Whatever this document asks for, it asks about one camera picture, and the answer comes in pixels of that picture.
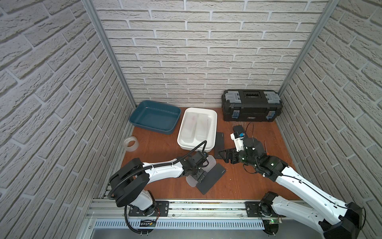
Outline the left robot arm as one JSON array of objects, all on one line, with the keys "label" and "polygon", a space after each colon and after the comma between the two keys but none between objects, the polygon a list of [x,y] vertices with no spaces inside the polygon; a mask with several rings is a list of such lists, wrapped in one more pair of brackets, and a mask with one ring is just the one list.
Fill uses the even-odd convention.
[{"label": "left robot arm", "polygon": [[146,185],[167,179],[182,178],[190,180],[194,187],[207,177],[216,165],[213,156],[205,152],[207,141],[203,141],[184,156],[159,163],[142,162],[132,159],[109,179],[111,190],[107,195],[117,207],[136,207],[145,216],[157,210],[157,203]]}]

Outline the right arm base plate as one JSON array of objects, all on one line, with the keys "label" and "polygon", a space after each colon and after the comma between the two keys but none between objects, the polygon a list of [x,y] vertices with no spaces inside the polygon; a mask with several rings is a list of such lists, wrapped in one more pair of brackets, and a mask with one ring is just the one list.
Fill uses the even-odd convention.
[{"label": "right arm base plate", "polygon": [[247,217],[261,217],[261,218],[270,218],[270,217],[281,217],[284,216],[278,215],[271,206],[263,204],[261,201],[246,201],[244,202]]}]

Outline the ribbed translucent pencil case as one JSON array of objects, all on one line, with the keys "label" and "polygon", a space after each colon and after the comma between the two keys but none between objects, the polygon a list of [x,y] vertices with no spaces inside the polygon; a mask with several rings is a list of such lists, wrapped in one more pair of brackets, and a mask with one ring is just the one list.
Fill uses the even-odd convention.
[{"label": "ribbed translucent pencil case", "polygon": [[[203,166],[206,166],[206,167],[203,167],[202,170],[204,170],[205,172],[210,172],[211,169],[216,165],[216,160],[215,158],[212,156],[212,155],[209,155],[207,157],[207,161],[203,163]],[[193,175],[188,175],[186,177],[186,181],[187,183],[191,186],[191,187],[196,187],[196,185],[199,183],[194,177]]]}]

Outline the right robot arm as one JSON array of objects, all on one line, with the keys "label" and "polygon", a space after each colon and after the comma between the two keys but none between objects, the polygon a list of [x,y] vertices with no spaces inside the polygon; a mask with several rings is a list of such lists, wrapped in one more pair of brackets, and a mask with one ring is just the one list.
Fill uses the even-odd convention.
[{"label": "right robot arm", "polygon": [[258,204],[263,217],[286,216],[298,221],[326,239],[356,239],[366,222],[366,211],[354,202],[345,203],[304,179],[282,159],[268,155],[255,138],[234,138],[235,148],[221,150],[226,163],[252,166],[255,173],[285,187],[309,206],[268,192]]}]

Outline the black pencil case front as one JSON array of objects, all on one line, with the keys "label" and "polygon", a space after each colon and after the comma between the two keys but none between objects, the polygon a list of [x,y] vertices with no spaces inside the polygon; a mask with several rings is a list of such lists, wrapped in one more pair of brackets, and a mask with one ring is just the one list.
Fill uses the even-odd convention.
[{"label": "black pencil case front", "polygon": [[209,172],[203,172],[196,185],[197,189],[205,195],[226,173],[226,169],[221,164],[216,164]]}]

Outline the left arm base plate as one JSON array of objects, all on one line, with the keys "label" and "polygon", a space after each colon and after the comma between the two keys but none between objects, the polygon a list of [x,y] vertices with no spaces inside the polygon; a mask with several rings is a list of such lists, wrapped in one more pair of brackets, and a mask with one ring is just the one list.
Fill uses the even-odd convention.
[{"label": "left arm base plate", "polygon": [[151,205],[146,210],[142,211],[138,207],[127,206],[129,217],[157,217],[159,210],[160,217],[167,217],[169,211],[169,201],[155,201],[153,205]]}]

